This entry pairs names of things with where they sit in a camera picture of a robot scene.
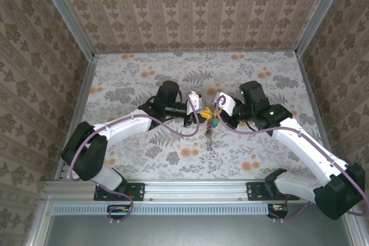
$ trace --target yellow tag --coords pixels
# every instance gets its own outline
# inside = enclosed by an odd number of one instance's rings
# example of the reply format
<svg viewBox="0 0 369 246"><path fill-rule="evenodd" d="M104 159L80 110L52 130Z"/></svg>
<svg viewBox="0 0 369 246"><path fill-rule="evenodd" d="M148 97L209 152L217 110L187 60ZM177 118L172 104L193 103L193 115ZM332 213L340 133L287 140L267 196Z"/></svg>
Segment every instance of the yellow tag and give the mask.
<svg viewBox="0 0 369 246"><path fill-rule="evenodd" d="M208 106L206 106L205 110L200 112L200 115L203 117L203 118L206 118L206 119L209 119L212 117L212 112L210 110L210 108ZM217 115L217 112L214 111L213 112L213 116L216 116Z"/></svg>

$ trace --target table surface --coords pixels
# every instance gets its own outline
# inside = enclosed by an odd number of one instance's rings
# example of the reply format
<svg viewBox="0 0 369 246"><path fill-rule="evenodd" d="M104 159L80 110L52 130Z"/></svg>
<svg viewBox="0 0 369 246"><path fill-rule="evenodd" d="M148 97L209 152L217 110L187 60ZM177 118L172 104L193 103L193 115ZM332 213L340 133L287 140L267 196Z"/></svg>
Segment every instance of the table surface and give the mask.
<svg viewBox="0 0 369 246"><path fill-rule="evenodd" d="M84 120L97 124L124 116L155 95L165 80L177 82L183 95L194 90L208 104L217 91L241 99L239 85L256 80L272 104L284 105L320 141L293 51L101 55ZM195 129L182 124L180 119L168 122L183 133ZM219 124L213 150L207 151L205 130L202 124L196 136L180 139L157 127L107 149L105 163L128 179L263 179L277 168L311 176L288 148L267 134L241 136Z"/></svg>

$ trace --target patterned wall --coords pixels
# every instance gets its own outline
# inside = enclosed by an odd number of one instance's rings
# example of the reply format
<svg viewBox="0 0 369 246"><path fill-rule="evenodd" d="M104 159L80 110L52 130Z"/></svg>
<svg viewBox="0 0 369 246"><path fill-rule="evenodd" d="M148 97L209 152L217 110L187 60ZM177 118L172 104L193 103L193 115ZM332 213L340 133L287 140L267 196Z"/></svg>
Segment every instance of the patterned wall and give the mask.
<svg viewBox="0 0 369 246"><path fill-rule="evenodd" d="M67 0L96 52L295 48L318 0Z"/></svg>
<svg viewBox="0 0 369 246"><path fill-rule="evenodd" d="M334 0L303 59L334 153L369 169L369 0Z"/></svg>
<svg viewBox="0 0 369 246"><path fill-rule="evenodd" d="M22 245L86 60L51 0L0 0L0 245Z"/></svg>

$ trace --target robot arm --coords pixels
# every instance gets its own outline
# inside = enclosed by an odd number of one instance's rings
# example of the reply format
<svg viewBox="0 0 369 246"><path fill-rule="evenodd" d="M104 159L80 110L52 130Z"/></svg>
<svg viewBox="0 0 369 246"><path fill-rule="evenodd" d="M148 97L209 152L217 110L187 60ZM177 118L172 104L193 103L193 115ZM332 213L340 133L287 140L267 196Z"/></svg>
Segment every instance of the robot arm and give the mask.
<svg viewBox="0 0 369 246"><path fill-rule="evenodd" d="M225 101L219 104L220 116L228 127L237 128L240 121L252 121L260 129L288 127L299 130L300 134L288 130L273 130L267 133L274 139L289 147L313 172L316 179L296 176L285 169L278 169L266 178L266 185L272 183L277 193L291 194L313 203L329 218L337 219L351 207L362 200L361 195L333 166L342 168L364 190L365 173L358 164L348 165L321 146L313 137L303 130L292 114L282 105L270 105L259 83L251 81L240 86L244 103L224 93L216 94L214 102L220 96ZM319 146L332 160L328 161L321 153L305 140L304 134Z"/></svg>
<svg viewBox="0 0 369 246"><path fill-rule="evenodd" d="M178 93L181 102L175 102ZM159 87L156 96L151 97L129 115L94 126L87 122L80 123L63 149L62 159L68 165L71 165L78 148L86 138L93 132L102 129L82 148L73 167L74 175L83 181L95 181L109 190L124 192L127 184L125 178L113 168L104 164L106 149L131 135L157 127L158 122L148 118L148 116L160 122L164 122L167 116L183 118L185 127L191 125L194 122L194 113L201 112L205 108L205 102L201 99L201 95L195 92L189 94L189 100L195 111L193 111L189 102L182 103L178 84L165 81Z"/></svg>

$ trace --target cable tie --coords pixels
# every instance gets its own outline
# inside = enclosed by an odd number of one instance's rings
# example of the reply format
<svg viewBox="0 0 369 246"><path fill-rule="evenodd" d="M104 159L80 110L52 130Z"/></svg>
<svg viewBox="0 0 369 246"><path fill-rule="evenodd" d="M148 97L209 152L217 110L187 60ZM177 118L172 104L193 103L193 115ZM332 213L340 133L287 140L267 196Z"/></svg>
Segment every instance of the cable tie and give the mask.
<svg viewBox="0 0 369 246"><path fill-rule="evenodd" d="M298 135L298 136L299 136L299 138L301 137L301 134L303 133L303 131L304 131L304 129L302 129L302 128L301 128L301 129L300 129L300 133L299 133L299 135Z"/></svg>
<svg viewBox="0 0 369 246"><path fill-rule="evenodd" d="M331 165L331 166L334 166L333 164L337 164L337 163L336 163L336 160L333 160L333 161L330 163L330 165Z"/></svg>

